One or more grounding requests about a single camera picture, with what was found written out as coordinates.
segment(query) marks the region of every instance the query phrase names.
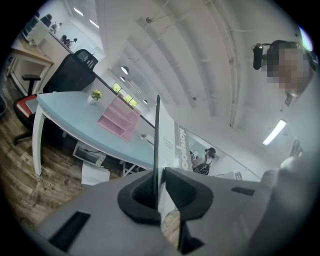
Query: red book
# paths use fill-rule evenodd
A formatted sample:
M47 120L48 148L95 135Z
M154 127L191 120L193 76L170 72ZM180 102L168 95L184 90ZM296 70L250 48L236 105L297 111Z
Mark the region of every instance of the red book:
M35 94L30 95L28 97L23 98L22 100L18 101L16 107L25 115L25 117L29 118L32 115L31 110L26 105L27 101L35 99L37 96Z

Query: chair armrest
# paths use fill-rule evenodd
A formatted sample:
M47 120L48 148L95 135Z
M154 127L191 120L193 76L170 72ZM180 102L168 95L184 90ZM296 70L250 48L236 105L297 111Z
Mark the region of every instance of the chair armrest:
M22 75L22 79L24 81L40 81L41 80L40 76L36 74L24 74Z

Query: potted plant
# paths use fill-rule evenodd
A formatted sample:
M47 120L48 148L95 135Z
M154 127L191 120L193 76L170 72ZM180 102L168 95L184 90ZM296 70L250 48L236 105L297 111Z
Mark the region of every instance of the potted plant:
M97 100L101 98L101 92L99 90L93 90L89 97L88 97L88 103L89 104L95 104Z

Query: window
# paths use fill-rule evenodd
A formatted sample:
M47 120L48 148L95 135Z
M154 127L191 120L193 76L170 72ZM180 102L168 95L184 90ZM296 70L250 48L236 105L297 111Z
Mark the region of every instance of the window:
M121 94L123 99L128 102L128 104L135 108L138 105L138 102L135 101L130 94L128 94L117 82L115 82L112 86L111 89L116 92L116 94Z

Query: light blue desk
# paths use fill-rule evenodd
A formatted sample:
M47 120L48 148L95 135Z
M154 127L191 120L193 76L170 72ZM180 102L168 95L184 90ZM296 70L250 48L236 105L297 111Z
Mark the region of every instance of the light blue desk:
M41 135L45 116L64 131L85 144L112 157L147 169L153 168L154 151L146 140L134 134L126 142L97 124L105 111L97 104L87 102L83 91L68 91L40 94L35 113L32 152L35 173L41 175Z

